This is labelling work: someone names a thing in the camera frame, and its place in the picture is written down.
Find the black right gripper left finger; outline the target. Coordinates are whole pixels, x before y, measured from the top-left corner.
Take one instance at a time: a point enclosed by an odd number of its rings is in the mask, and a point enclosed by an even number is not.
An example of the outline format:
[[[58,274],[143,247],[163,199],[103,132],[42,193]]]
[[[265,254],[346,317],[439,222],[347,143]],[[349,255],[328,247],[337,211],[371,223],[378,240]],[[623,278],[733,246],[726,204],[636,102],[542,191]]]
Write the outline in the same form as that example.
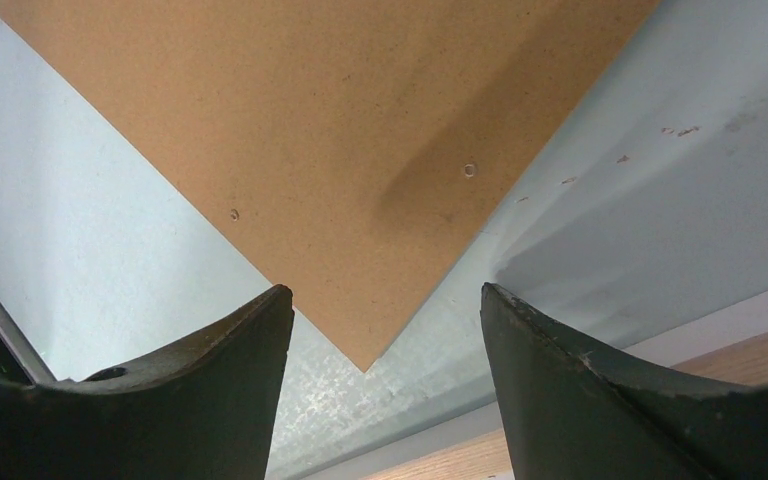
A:
[[[261,479],[294,322],[275,285],[82,381],[0,380],[0,479]]]

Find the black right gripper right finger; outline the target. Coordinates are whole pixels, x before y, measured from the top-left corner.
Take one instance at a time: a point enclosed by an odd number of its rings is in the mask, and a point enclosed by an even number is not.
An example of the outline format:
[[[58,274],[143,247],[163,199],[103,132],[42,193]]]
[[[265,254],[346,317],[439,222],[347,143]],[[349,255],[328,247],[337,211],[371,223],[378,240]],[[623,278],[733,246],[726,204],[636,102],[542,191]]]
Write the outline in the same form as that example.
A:
[[[768,479],[768,385],[637,358],[494,283],[480,319],[518,479]]]

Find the printed photo with white border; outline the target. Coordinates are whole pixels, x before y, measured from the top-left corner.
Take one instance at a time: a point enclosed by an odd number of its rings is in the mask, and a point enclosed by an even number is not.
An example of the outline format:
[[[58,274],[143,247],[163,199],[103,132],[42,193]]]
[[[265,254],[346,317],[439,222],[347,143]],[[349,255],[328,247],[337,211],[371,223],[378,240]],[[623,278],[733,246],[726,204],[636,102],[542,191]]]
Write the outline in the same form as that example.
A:
[[[694,358],[722,345],[728,345],[767,330],[768,291],[640,342],[629,347],[627,351],[655,364],[675,367],[677,363],[684,362],[688,358]],[[481,427],[492,431],[494,428],[491,426],[490,418],[479,411],[491,405],[498,408],[497,403],[491,402],[413,435],[428,432],[431,428],[442,425],[447,425],[454,432],[467,436],[478,433]],[[391,454],[383,450],[384,447],[392,446],[413,435],[321,469],[312,476],[315,479],[368,479],[366,477],[368,474],[397,462]]]

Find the light wooden picture frame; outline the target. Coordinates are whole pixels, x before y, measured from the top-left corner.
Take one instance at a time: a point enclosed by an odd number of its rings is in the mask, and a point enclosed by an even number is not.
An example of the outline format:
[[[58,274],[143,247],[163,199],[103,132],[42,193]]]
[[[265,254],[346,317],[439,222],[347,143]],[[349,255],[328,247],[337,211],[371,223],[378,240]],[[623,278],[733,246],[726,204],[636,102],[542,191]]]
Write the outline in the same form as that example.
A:
[[[768,330],[677,363],[683,372],[744,385],[768,384]],[[447,425],[433,427],[383,450],[397,461],[368,474],[368,479],[511,479],[511,461],[494,405],[479,410],[492,431],[481,427],[469,436]]]

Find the brown backing board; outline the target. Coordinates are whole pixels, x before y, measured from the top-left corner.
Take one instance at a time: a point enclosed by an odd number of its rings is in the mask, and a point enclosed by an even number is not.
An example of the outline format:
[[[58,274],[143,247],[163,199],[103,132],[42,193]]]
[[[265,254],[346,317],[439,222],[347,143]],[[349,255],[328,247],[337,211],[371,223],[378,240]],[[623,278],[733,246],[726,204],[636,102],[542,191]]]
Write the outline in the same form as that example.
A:
[[[0,1],[359,369],[653,1]]]

